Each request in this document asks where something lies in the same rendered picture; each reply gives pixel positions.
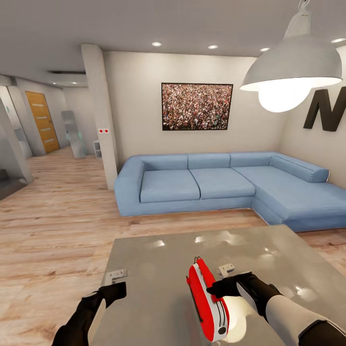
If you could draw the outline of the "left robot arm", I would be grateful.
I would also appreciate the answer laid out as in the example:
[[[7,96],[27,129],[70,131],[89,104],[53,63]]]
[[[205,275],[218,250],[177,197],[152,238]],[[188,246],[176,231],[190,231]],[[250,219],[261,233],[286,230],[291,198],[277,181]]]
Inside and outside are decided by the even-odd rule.
[[[128,275],[128,270],[106,273],[105,285],[81,299],[67,324],[58,329],[52,346],[91,346],[105,309],[126,297],[126,283],[114,280]]]

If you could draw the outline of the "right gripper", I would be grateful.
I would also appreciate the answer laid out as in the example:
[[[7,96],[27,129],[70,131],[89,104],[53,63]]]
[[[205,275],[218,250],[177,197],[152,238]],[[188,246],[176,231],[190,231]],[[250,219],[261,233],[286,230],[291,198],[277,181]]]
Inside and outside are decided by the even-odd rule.
[[[207,292],[212,295],[216,295],[216,298],[222,298],[223,296],[234,297],[235,295],[232,294],[229,288],[229,282],[231,278],[233,277],[223,278],[222,280],[218,282],[212,283],[212,287],[206,289]]]

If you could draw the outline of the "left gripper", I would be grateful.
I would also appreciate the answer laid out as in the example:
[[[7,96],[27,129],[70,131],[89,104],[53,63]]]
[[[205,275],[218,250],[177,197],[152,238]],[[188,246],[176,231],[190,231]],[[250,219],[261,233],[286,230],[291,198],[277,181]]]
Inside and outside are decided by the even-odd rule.
[[[111,293],[112,300],[110,304],[112,304],[117,299],[126,297],[126,283],[125,282],[116,283],[110,286],[102,286],[102,287],[100,286],[99,290],[108,290]]]

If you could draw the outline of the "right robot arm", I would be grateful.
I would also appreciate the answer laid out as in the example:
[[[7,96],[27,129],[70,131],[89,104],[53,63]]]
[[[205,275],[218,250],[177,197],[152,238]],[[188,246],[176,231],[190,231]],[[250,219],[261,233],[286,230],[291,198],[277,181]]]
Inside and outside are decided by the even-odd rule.
[[[252,272],[227,278],[234,270],[231,263],[219,266],[220,281],[212,283],[207,292],[216,298],[243,297],[286,346],[346,346],[346,331],[336,323],[296,304]]]

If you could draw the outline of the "radio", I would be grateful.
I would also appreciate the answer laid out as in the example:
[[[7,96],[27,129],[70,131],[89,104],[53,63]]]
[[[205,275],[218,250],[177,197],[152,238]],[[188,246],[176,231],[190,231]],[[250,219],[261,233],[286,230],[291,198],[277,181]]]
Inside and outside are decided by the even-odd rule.
[[[207,292],[206,289],[216,281],[203,259],[196,258],[186,280],[205,337],[211,342],[226,338],[230,323],[229,311],[223,297],[216,298],[216,295]]]

